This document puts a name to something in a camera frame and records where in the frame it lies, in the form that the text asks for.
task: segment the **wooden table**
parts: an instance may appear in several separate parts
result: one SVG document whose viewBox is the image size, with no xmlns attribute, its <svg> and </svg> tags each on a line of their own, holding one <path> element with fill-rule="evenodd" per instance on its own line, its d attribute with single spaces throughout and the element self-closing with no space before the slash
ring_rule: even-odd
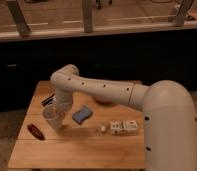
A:
<svg viewBox="0 0 197 171">
<path fill-rule="evenodd" d="M 63 120 L 63 128 L 54 131 L 42 117 L 41 101 L 53 93 L 49 81 L 37 85 L 27 115 L 14 146 L 9 168 L 145 168 L 143 120 L 141 112 L 122 105 L 104 106 L 92 96 L 74 93 L 74 104 Z M 83 105 L 93 110 L 91 118 L 80 126 L 72 114 Z M 139 125 L 136 134 L 113 136 L 100 132 L 101 124 L 133 120 Z M 40 141 L 27 130 L 35 124 L 45 135 Z"/>
</svg>

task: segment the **railing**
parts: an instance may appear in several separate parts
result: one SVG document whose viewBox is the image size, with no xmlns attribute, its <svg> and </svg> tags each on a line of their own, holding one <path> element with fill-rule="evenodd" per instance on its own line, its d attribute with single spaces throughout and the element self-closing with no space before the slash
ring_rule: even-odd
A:
<svg viewBox="0 0 197 171">
<path fill-rule="evenodd" d="M 197 12 L 189 14 L 197 0 L 103 1 L 97 9 L 96 0 L 6 0 L 0 41 L 197 28 Z"/>
</svg>

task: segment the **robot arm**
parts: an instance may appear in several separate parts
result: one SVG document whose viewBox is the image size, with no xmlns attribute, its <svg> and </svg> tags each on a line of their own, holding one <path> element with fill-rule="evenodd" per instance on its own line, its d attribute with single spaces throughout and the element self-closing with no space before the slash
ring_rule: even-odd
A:
<svg viewBox="0 0 197 171">
<path fill-rule="evenodd" d="M 70 109 L 73 91 L 99 95 L 143 112 L 148 171 L 197 171 L 197 116 L 188 91 L 173 81 L 152 86 L 78 76 L 67 65 L 51 76 L 58 112 Z"/>
</svg>

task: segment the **sponge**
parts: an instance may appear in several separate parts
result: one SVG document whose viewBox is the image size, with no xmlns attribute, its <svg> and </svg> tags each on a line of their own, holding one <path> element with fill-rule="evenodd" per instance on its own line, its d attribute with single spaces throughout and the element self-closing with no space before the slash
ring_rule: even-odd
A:
<svg viewBox="0 0 197 171">
<path fill-rule="evenodd" d="M 79 125 L 82 124 L 84 120 L 89 118 L 93 114 L 92 110 L 89 109 L 87 106 L 83 106 L 79 111 L 75 112 L 72 115 L 73 120 L 78 123 Z"/>
</svg>

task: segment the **cup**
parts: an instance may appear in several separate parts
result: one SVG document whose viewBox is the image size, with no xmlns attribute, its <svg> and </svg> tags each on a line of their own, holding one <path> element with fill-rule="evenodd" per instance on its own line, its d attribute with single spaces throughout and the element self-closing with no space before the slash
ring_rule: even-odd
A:
<svg viewBox="0 0 197 171">
<path fill-rule="evenodd" d="M 64 115 L 57 113 L 53 105 L 46 106 L 42 115 L 54 130 L 58 130 L 62 127 Z"/>
</svg>

